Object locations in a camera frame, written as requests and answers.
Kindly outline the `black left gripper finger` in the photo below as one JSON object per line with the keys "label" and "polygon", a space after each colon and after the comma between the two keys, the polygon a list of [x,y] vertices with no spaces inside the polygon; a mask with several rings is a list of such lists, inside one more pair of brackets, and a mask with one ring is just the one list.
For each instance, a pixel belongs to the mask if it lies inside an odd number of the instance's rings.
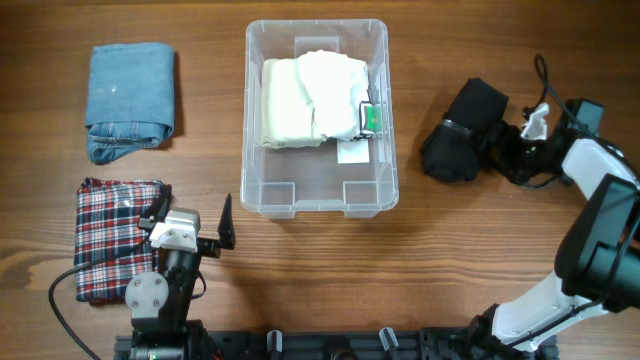
{"label": "black left gripper finger", "polygon": [[236,235],[232,217],[232,196],[228,194],[222,209],[217,228],[219,246],[224,249],[234,250]]}
{"label": "black left gripper finger", "polygon": [[152,230],[157,223],[165,220],[172,201],[172,186],[162,185],[158,197],[141,214],[138,227],[142,230]]}

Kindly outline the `black garment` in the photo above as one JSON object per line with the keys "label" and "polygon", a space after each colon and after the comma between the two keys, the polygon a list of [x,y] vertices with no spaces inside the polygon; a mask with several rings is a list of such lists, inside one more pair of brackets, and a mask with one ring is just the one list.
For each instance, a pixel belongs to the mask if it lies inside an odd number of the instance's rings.
{"label": "black garment", "polygon": [[420,147],[423,172],[449,183],[475,179],[508,101],[484,80],[468,79]]}

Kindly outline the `blue denim jeans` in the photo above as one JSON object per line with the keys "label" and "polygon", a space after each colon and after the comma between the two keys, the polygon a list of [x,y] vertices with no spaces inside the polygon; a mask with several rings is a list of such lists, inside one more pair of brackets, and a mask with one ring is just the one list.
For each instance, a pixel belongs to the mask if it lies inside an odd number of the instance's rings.
{"label": "blue denim jeans", "polygon": [[93,48],[84,123],[92,163],[157,148],[172,136],[174,60],[173,47],[159,42]]}

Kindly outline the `cream cloth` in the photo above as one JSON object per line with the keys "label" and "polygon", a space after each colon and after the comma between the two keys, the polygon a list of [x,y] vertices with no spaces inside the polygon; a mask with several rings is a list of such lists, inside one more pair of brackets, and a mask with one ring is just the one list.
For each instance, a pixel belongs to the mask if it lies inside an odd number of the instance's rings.
{"label": "cream cloth", "polygon": [[318,147],[314,106],[302,83],[296,59],[264,62],[261,91],[261,145],[271,149]]}

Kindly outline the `white t-shirt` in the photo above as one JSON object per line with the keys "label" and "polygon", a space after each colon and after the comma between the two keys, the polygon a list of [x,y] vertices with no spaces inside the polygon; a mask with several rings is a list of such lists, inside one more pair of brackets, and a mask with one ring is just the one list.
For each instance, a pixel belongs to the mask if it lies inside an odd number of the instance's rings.
{"label": "white t-shirt", "polygon": [[300,56],[297,68],[313,106],[313,135],[322,140],[356,141],[381,131],[366,62],[318,50]]}

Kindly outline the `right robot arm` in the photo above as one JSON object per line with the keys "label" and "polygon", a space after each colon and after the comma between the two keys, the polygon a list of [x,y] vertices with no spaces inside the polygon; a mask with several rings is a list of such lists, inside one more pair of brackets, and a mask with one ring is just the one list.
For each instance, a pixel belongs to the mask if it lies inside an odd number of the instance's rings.
{"label": "right robot arm", "polygon": [[468,359],[541,359],[556,334],[589,318],[639,305],[639,179],[599,136],[602,105],[569,100],[553,132],[547,104],[523,128],[501,122],[485,139],[498,164],[521,178],[551,173],[574,183],[585,207],[558,248],[550,275],[494,304],[448,339]]}

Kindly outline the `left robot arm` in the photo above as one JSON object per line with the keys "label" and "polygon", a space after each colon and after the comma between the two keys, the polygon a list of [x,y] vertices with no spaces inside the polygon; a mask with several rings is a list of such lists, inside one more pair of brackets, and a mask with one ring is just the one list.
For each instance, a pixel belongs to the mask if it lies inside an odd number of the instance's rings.
{"label": "left robot arm", "polygon": [[236,237],[232,198],[225,199],[218,237],[199,235],[198,211],[171,205],[172,187],[164,185],[156,200],[142,213],[138,227],[148,232],[150,246],[159,253],[158,269],[132,278],[125,302],[131,311],[132,335],[118,337],[115,359],[222,359],[221,348],[200,320],[187,318],[204,257],[219,258],[232,250]]}

